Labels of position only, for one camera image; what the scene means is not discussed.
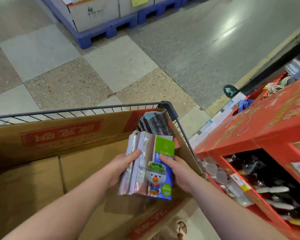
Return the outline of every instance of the yellow sticky note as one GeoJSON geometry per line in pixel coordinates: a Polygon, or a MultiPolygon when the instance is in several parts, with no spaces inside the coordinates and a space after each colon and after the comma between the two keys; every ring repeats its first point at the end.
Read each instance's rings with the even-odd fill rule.
{"type": "Polygon", "coordinates": [[[132,1],[132,6],[136,7],[141,4],[147,3],[149,0],[131,0],[132,1]]]}

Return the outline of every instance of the cart wire frame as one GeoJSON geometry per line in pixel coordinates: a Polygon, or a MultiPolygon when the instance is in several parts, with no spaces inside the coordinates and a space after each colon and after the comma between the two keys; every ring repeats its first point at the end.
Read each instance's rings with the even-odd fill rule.
{"type": "Polygon", "coordinates": [[[30,113],[16,113],[0,115],[0,126],[39,122],[45,120],[57,120],[66,119],[71,117],[82,117],[98,114],[115,113],[129,110],[138,109],[165,109],[172,122],[176,126],[179,133],[181,133],[182,138],[188,145],[193,157],[199,164],[196,155],[189,143],[186,134],[180,124],[178,119],[178,114],[169,101],[153,102],[153,103],[140,103],[140,104],[119,104],[119,105],[108,105],[108,106],[95,106],[95,107],[85,107],[85,108],[72,108],[72,109],[59,109],[59,110],[49,110],[49,111],[39,111],[30,113]]]}

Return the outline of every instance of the tiled floor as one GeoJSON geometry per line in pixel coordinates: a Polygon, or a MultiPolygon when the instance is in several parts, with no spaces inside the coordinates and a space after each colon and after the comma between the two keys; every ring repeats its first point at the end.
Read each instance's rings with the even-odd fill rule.
{"type": "Polygon", "coordinates": [[[125,31],[82,50],[41,0],[0,0],[0,115],[162,100],[187,136],[210,118],[125,31]]]}

